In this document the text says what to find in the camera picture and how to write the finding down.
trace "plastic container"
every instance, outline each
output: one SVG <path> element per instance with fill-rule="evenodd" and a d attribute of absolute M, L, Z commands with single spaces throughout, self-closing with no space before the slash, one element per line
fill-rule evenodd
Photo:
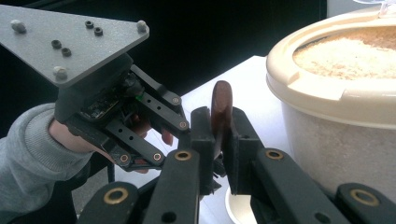
<path fill-rule="evenodd" d="M 303 170 L 332 193 L 356 182 L 396 202 L 396 78 L 323 77 L 292 58 L 297 48 L 345 30 L 396 29 L 396 18 L 380 18 L 379 9 L 339 15 L 285 37 L 267 57 L 267 84 L 283 103 L 291 156 Z"/>

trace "finger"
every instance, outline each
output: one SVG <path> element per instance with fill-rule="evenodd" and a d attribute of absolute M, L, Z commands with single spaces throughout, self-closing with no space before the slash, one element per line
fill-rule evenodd
<path fill-rule="evenodd" d="M 131 130 L 140 136 L 144 135 L 151 129 L 149 120 L 144 117 L 136 116 L 133 118 L 133 123 L 134 125 L 131 127 Z"/>
<path fill-rule="evenodd" d="M 165 129 L 163 129 L 163 135 L 162 135 L 163 141 L 165 142 L 165 144 L 172 146 L 173 145 L 173 135 L 171 133 L 169 133 L 168 131 L 166 131 Z"/>
<path fill-rule="evenodd" d="M 96 152 L 99 152 L 102 156 L 106 157 L 108 160 L 110 160 L 111 162 L 113 162 L 114 164 L 116 164 L 116 162 L 113 160 L 113 158 L 111 158 L 111 156 L 109 154 L 107 154 L 106 152 L 104 152 L 101 149 L 97 149 L 95 150 Z"/>
<path fill-rule="evenodd" d="M 146 162 L 144 160 L 135 160 L 134 162 L 136 162 L 137 164 L 146 164 Z M 149 172 L 149 170 L 135 170 L 136 172 L 138 172 L 139 174 L 146 174 Z"/>
<path fill-rule="evenodd" d="M 142 134 L 140 134 L 140 137 L 145 138 L 147 135 L 148 135 L 148 133 L 142 133 Z"/>

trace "human hand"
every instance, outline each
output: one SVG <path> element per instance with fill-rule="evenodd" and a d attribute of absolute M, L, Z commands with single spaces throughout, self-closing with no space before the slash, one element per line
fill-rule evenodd
<path fill-rule="evenodd" d="M 136 134 L 140 135 L 141 137 L 146 137 L 147 131 L 151 129 L 149 125 L 149 120 L 144 117 L 138 117 L 134 115 L 132 117 L 133 126 L 131 130 L 134 131 Z M 49 134 L 52 136 L 54 140 L 58 143 L 66 147 L 67 149 L 78 152 L 78 153 L 88 153 L 96 151 L 106 158 L 108 158 L 113 163 L 114 160 L 105 153 L 102 149 L 94 146 L 93 144 L 89 143 L 85 139 L 80 136 L 75 136 L 69 132 L 67 126 L 60 123 L 58 120 L 54 119 L 52 123 L 49 125 Z M 173 135 L 170 134 L 168 131 L 163 130 L 162 139 L 165 144 L 172 146 L 173 144 Z M 137 163 L 143 163 L 143 160 L 136 161 Z"/>

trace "screw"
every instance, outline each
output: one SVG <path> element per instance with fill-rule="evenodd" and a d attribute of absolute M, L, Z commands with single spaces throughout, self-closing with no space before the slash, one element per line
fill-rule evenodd
<path fill-rule="evenodd" d="M 25 27 L 24 23 L 21 21 L 18 21 L 18 20 L 11 21 L 11 27 L 14 31 L 16 31 L 20 34 L 23 34 L 26 32 L 26 27 Z"/>
<path fill-rule="evenodd" d="M 177 97 L 175 97 L 175 98 L 172 99 L 172 102 L 175 103 L 175 104 L 177 104 L 177 103 L 179 102 L 179 100 L 178 100 Z"/>
<path fill-rule="evenodd" d="M 67 78 L 67 71 L 64 67 L 55 66 L 53 68 L 53 75 L 55 75 L 59 79 L 66 79 Z"/>
<path fill-rule="evenodd" d="M 68 48 L 63 48 L 62 49 L 62 55 L 64 57 L 69 57 L 70 55 L 72 55 L 72 51 L 70 49 L 68 49 Z"/>
<path fill-rule="evenodd" d="M 85 26 L 86 26 L 88 29 L 92 29 L 92 28 L 93 28 L 93 22 L 91 22 L 91 21 L 85 21 Z"/>
<path fill-rule="evenodd" d="M 122 161 L 122 162 L 126 162 L 126 161 L 128 161 L 128 156 L 127 155 L 122 155 L 121 157 L 120 157 L 120 161 Z"/>
<path fill-rule="evenodd" d="M 154 158 L 155 161 L 158 161 L 158 160 L 161 159 L 161 154 L 160 153 L 155 153 L 153 158 Z"/>
<path fill-rule="evenodd" d="M 140 33 L 145 33 L 148 28 L 145 21 L 138 21 L 136 27 L 137 27 L 137 31 Z"/>
<path fill-rule="evenodd" d="M 180 128 L 185 128 L 185 127 L 187 127 L 187 123 L 184 122 L 184 121 L 180 122 L 178 125 L 180 126 Z"/>
<path fill-rule="evenodd" d="M 99 35 L 103 35 L 103 30 L 100 27 L 96 27 L 94 29 L 95 35 L 99 36 Z"/>
<path fill-rule="evenodd" d="M 60 49 L 62 47 L 62 43 L 59 40 L 52 40 L 50 43 L 55 49 Z"/>

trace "white table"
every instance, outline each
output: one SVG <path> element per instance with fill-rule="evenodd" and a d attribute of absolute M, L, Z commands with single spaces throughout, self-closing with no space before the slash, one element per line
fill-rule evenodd
<path fill-rule="evenodd" d="M 190 120 L 190 113 L 201 106 L 211 106 L 212 91 L 218 80 L 228 81 L 233 88 L 233 106 L 245 111 L 254 129 L 266 147 L 275 147 L 290 153 L 290 147 L 284 123 L 280 101 L 268 90 L 265 76 L 264 57 L 251 57 L 238 64 L 226 73 L 206 82 L 206 84 L 182 96 L 182 104 L 186 117 Z M 177 139 L 172 147 L 166 145 L 159 133 L 150 131 L 146 140 L 161 149 L 166 155 L 177 148 Z M 141 175 L 136 172 L 125 173 L 116 169 L 116 180 L 130 182 L 138 188 L 149 182 L 160 172 L 150 170 Z M 233 223 L 225 207 L 225 194 L 229 187 L 227 178 L 217 180 L 222 188 L 214 195 L 205 196 L 200 203 L 199 223 L 227 224 Z"/>

